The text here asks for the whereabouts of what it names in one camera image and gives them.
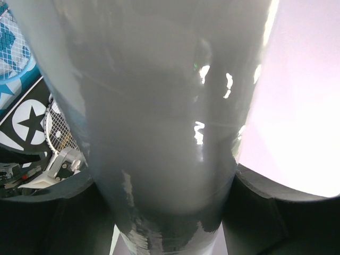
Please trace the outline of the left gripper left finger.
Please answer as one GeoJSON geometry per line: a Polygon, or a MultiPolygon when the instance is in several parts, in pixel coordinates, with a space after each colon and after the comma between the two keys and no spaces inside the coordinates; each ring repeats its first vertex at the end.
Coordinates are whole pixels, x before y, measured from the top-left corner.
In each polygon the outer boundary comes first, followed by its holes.
{"type": "Polygon", "coordinates": [[[1,254],[109,254],[114,220],[86,169],[1,199],[1,254]]]}

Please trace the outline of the black racket bag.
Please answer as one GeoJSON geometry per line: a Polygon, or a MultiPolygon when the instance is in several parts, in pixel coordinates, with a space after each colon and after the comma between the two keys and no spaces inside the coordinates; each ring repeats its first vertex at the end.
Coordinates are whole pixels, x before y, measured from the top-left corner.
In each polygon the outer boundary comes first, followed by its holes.
{"type": "Polygon", "coordinates": [[[44,119],[52,98],[43,78],[14,101],[1,118],[1,163],[43,163],[56,153],[44,133],[44,119]]]}

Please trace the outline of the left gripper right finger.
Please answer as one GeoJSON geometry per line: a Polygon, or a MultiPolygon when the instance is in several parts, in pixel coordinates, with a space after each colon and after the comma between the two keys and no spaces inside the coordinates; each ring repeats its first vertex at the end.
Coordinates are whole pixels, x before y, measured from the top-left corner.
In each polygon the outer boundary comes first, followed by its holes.
{"type": "Polygon", "coordinates": [[[239,165],[223,228],[228,254],[339,254],[339,196],[288,188],[239,165]]]}

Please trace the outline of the white shuttlecock tube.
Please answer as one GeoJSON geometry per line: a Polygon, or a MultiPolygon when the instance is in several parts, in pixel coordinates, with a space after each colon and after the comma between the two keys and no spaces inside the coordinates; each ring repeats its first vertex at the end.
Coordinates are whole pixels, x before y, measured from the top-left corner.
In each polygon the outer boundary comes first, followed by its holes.
{"type": "Polygon", "coordinates": [[[132,254],[211,254],[278,1],[8,1],[132,254]]]}

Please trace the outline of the light blue racket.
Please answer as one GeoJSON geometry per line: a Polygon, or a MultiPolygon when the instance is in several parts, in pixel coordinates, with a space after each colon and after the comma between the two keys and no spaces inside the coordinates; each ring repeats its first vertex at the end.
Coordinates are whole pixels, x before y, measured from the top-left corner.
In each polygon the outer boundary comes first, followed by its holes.
{"type": "Polygon", "coordinates": [[[6,1],[1,1],[1,84],[21,78],[35,64],[12,10],[6,1]]]}

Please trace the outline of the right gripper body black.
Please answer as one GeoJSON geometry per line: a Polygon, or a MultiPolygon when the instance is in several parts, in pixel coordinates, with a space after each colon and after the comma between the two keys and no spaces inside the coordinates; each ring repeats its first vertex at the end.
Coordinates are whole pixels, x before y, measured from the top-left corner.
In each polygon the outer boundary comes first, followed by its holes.
{"type": "Polygon", "coordinates": [[[45,170],[43,163],[1,163],[1,198],[30,196],[37,189],[20,188],[45,170]]]}

